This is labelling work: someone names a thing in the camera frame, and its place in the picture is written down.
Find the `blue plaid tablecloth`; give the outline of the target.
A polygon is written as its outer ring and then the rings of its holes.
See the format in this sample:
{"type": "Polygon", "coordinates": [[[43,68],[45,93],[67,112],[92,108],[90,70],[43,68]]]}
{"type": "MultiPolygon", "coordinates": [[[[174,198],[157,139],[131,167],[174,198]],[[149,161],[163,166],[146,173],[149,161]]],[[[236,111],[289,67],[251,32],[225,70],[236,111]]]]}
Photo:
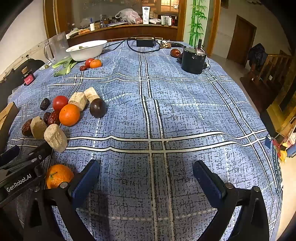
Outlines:
{"type": "Polygon", "coordinates": [[[98,183],[77,210],[96,240],[197,240],[215,215],[193,175],[202,160],[224,182],[258,186],[264,198],[270,240],[280,224],[282,178],[268,132],[247,97],[215,61],[199,75],[182,70],[168,49],[152,52],[135,41],[106,44],[102,66],[56,77],[35,73],[9,101],[19,108],[8,147],[25,156],[40,144],[22,135],[25,121],[42,116],[40,103],[93,88],[107,111],[94,118],[88,109],[74,126],[62,126],[64,152],[55,164],[81,171],[101,162],[98,183]]]}

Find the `small red tomato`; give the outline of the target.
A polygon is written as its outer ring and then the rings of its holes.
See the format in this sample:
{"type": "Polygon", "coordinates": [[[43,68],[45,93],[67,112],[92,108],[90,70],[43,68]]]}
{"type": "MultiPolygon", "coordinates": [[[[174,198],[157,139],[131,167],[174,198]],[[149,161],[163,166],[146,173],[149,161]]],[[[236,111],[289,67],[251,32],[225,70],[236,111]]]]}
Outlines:
{"type": "Polygon", "coordinates": [[[94,58],[89,58],[85,61],[85,67],[90,68],[90,63],[94,60],[94,58]]]}

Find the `pink labelled jar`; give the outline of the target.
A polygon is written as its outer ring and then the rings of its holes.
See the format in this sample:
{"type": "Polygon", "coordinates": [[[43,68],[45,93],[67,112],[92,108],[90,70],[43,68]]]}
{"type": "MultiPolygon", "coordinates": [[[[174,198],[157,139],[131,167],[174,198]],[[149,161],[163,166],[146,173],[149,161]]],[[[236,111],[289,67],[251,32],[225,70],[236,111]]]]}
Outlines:
{"type": "Polygon", "coordinates": [[[29,69],[27,66],[22,69],[22,74],[23,74],[23,84],[25,86],[30,85],[35,80],[32,69],[29,69]]]}

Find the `cardboard tray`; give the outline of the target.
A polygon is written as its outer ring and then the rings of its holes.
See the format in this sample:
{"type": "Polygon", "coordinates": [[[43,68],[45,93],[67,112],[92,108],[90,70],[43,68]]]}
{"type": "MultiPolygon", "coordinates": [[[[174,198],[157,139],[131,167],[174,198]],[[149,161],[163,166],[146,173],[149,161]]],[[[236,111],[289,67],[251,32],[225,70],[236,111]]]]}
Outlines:
{"type": "Polygon", "coordinates": [[[0,151],[5,151],[9,130],[19,110],[14,102],[9,103],[1,112],[0,151]]]}

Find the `wooden counter cabinet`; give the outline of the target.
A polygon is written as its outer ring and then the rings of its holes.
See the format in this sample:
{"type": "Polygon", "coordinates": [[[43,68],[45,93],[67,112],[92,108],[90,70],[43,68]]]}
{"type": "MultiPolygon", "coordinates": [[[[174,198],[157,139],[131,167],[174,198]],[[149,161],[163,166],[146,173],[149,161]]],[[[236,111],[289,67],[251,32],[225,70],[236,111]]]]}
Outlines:
{"type": "Polygon", "coordinates": [[[174,26],[162,25],[121,25],[115,27],[107,27],[90,31],[81,35],[77,35],[68,39],[69,47],[93,40],[116,40],[124,39],[131,36],[147,36],[152,35],[156,38],[165,40],[183,41],[183,34],[174,26]]]}

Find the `small orange mandarin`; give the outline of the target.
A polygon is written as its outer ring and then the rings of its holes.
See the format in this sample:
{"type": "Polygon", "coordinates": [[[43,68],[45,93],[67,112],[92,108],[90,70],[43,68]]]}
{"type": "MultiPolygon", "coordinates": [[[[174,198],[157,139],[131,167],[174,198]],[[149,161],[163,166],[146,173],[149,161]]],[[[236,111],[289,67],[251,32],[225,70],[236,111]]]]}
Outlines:
{"type": "Polygon", "coordinates": [[[90,68],[99,68],[102,66],[102,62],[99,59],[94,59],[90,62],[90,68]]]}

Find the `small red jujube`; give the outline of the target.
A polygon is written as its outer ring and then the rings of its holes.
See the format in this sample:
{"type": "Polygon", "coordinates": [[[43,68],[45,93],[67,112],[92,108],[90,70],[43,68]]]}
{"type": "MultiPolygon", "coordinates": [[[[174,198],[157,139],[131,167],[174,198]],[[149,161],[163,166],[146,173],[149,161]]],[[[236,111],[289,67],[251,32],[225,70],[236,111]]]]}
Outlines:
{"type": "Polygon", "coordinates": [[[85,71],[85,70],[87,70],[88,68],[86,67],[86,66],[80,66],[80,68],[79,68],[79,70],[80,71],[85,71]]]}

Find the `bamboo wall decoration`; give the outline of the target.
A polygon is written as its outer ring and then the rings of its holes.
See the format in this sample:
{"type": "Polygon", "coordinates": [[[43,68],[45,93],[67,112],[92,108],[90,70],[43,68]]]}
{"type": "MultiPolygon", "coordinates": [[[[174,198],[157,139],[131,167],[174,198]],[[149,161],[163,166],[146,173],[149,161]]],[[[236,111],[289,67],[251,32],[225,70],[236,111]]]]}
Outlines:
{"type": "Polygon", "coordinates": [[[189,24],[189,44],[193,47],[197,46],[199,39],[204,35],[203,21],[207,20],[206,9],[204,0],[193,0],[191,23],[189,24]]]}

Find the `wooden stair railing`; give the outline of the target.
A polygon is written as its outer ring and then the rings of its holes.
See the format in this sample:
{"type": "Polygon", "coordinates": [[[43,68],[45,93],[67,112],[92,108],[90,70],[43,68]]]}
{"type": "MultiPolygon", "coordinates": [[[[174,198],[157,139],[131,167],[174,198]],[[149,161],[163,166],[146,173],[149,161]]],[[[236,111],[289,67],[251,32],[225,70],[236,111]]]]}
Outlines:
{"type": "Polygon", "coordinates": [[[280,51],[268,54],[261,67],[252,64],[240,81],[259,113],[264,112],[279,94],[293,56],[280,51]]]}

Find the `dark red jujube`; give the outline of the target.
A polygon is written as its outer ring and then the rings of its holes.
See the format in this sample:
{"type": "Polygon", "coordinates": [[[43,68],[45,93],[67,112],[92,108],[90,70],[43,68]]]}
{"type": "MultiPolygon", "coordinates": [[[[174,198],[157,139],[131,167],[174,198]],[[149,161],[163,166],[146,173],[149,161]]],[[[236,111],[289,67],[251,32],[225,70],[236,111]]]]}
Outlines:
{"type": "Polygon", "coordinates": [[[32,122],[32,118],[27,120],[22,126],[22,134],[26,137],[32,136],[31,122],[32,122]]]}

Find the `clear glass pitcher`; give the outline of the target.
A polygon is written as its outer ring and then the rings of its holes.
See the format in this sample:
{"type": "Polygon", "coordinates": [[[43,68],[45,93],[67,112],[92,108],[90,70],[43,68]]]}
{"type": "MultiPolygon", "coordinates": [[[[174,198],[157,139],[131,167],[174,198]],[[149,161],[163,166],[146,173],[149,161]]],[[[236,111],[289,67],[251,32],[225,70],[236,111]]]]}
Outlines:
{"type": "Polygon", "coordinates": [[[51,63],[57,63],[65,58],[70,57],[70,54],[66,52],[69,48],[68,41],[65,32],[59,33],[51,37],[48,42],[44,44],[44,56],[51,63]],[[47,53],[47,47],[49,48],[52,58],[47,53]]]}

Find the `large orange mandarin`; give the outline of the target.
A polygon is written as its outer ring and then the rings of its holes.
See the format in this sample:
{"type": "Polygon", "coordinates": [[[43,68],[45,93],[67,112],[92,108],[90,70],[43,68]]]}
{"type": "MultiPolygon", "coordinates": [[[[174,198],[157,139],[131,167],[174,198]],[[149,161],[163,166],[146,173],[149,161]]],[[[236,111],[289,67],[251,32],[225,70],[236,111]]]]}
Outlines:
{"type": "Polygon", "coordinates": [[[80,109],[74,104],[65,105],[59,113],[59,121],[64,126],[73,126],[80,119],[80,109]]]}

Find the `beige sugarcane chunk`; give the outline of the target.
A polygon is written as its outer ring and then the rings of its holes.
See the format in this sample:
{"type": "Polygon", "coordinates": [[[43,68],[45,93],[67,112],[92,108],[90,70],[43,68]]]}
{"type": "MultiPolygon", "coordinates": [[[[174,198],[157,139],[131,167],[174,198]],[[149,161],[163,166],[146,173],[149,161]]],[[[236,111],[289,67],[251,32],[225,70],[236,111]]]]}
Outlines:
{"type": "Polygon", "coordinates": [[[36,116],[32,119],[30,128],[33,137],[37,140],[42,140],[44,138],[44,132],[47,128],[47,124],[40,116],[36,116]]]}
{"type": "Polygon", "coordinates": [[[88,101],[91,103],[93,100],[100,98],[100,96],[97,94],[94,87],[90,87],[84,91],[84,94],[88,101]]]}
{"type": "Polygon", "coordinates": [[[80,112],[82,112],[85,109],[85,106],[87,104],[87,97],[84,94],[84,92],[75,92],[69,99],[68,103],[69,104],[74,104],[75,106],[77,106],[80,110],[80,112]]]}
{"type": "Polygon", "coordinates": [[[54,149],[56,152],[62,153],[65,151],[68,142],[65,133],[57,124],[49,125],[44,132],[45,141],[54,149]]]}

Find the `orange mandarin with stem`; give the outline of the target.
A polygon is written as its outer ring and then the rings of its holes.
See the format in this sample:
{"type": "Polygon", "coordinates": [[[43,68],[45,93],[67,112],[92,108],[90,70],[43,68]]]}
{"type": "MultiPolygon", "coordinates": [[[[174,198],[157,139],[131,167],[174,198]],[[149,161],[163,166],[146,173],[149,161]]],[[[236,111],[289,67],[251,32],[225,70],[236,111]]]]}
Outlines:
{"type": "Polygon", "coordinates": [[[57,188],[62,182],[68,182],[73,179],[74,173],[71,169],[62,164],[51,166],[46,173],[46,185],[48,189],[57,188]]]}

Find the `dark purple passion fruit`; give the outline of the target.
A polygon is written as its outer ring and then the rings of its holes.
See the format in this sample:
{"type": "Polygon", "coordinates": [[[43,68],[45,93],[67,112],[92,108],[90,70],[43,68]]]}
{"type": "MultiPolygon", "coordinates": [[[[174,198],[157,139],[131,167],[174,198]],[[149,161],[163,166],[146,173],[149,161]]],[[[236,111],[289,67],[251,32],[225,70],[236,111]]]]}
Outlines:
{"type": "Polygon", "coordinates": [[[102,118],[106,114],[106,104],[101,98],[94,99],[90,104],[90,113],[95,118],[102,118]]]}

